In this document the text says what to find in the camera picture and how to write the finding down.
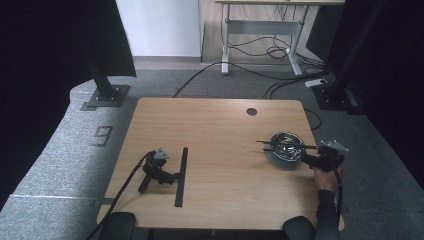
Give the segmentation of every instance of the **black bar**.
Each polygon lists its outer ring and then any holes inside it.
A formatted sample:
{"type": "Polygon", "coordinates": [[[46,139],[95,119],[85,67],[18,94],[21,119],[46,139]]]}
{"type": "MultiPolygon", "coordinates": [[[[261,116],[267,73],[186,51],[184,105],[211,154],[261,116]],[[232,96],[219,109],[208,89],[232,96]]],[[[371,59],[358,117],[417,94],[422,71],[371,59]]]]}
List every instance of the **black bar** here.
{"type": "Polygon", "coordinates": [[[138,192],[144,193],[147,190],[150,181],[152,181],[152,177],[150,175],[146,175],[143,179],[143,182],[141,182],[140,187],[138,187],[138,192]]]}
{"type": "Polygon", "coordinates": [[[97,63],[94,60],[93,55],[91,54],[85,39],[82,41],[82,46],[80,50],[85,58],[88,70],[90,71],[91,76],[93,77],[94,82],[97,85],[97,90],[99,90],[99,97],[105,99],[111,99],[114,96],[114,89],[110,84],[109,80],[97,67],[97,63]]]}
{"type": "Polygon", "coordinates": [[[175,207],[183,207],[183,194],[184,194],[185,173],[187,168],[187,156],[188,156],[188,148],[185,147],[183,149],[183,157],[181,159],[180,177],[178,179],[177,195],[175,196],[175,207]]]}

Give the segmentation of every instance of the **table leg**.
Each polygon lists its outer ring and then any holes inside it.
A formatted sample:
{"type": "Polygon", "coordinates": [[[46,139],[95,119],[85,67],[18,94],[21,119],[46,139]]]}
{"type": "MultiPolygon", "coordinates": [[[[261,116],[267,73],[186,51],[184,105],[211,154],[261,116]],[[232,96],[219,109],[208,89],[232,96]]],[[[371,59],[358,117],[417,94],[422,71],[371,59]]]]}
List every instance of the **table leg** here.
{"type": "Polygon", "coordinates": [[[299,26],[297,27],[296,34],[293,36],[293,42],[290,48],[287,48],[287,56],[289,57],[290,63],[292,65],[294,74],[302,75],[302,70],[300,70],[299,64],[297,63],[296,57],[296,48],[299,43],[300,35],[302,33],[303,25],[305,25],[306,15],[308,14],[309,5],[303,6],[303,15],[299,20],[299,26]]]}
{"type": "Polygon", "coordinates": [[[225,4],[225,8],[227,11],[227,16],[225,18],[225,29],[224,29],[224,47],[222,49],[222,75],[228,74],[228,60],[230,49],[228,47],[228,27],[230,22],[230,4],[225,4]]]}

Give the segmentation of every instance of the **black curtain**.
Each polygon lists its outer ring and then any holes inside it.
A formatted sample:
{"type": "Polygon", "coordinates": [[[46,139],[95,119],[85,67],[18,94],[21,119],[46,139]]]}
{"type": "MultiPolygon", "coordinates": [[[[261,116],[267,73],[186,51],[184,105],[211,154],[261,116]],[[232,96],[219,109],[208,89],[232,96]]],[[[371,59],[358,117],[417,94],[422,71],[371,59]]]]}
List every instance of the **black curtain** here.
{"type": "Polygon", "coordinates": [[[0,36],[2,207],[93,79],[83,50],[106,76],[136,74],[114,0],[1,1],[0,36]]]}
{"type": "Polygon", "coordinates": [[[337,73],[364,19],[376,14],[343,80],[363,91],[365,114],[424,188],[424,2],[347,0],[330,53],[337,73]],[[372,6],[383,3],[376,14],[372,6]]]}

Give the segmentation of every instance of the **black bracket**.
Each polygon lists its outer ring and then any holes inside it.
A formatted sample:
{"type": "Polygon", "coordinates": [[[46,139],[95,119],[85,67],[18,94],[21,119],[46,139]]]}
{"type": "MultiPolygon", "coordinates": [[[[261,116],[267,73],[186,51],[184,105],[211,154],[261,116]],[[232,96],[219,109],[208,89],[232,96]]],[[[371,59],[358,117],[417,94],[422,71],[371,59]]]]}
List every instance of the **black bracket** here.
{"type": "Polygon", "coordinates": [[[162,148],[159,148],[153,157],[147,157],[146,163],[143,166],[143,171],[146,173],[146,176],[138,188],[140,193],[144,193],[147,190],[147,187],[149,186],[152,179],[157,180],[159,184],[167,183],[172,185],[174,181],[179,178],[179,173],[171,174],[162,170],[162,167],[165,165],[167,161],[166,159],[168,158],[169,157],[162,150],[162,148]]]}
{"type": "Polygon", "coordinates": [[[351,115],[363,115],[364,104],[362,92],[353,85],[348,85],[343,94],[335,97],[333,86],[324,84],[312,87],[315,98],[322,110],[347,111],[351,115]]]}
{"type": "Polygon", "coordinates": [[[321,146],[318,147],[319,157],[312,156],[302,151],[301,160],[309,166],[316,167],[322,171],[329,172],[333,167],[337,169],[344,160],[344,155],[339,154],[337,149],[321,146]]]}
{"type": "Polygon", "coordinates": [[[85,103],[81,110],[95,111],[97,107],[120,107],[128,92],[129,85],[111,85],[107,76],[97,66],[96,60],[84,41],[80,46],[80,51],[97,86],[90,101],[85,103]]]}

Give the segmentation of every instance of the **white wall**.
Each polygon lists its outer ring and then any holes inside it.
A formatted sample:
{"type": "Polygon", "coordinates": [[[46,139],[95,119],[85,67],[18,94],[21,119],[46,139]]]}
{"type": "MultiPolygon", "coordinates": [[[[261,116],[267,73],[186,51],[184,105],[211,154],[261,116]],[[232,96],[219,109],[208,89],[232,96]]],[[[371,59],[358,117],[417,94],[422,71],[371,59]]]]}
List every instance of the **white wall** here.
{"type": "Polygon", "coordinates": [[[199,0],[116,0],[133,56],[200,57],[199,0]]]}

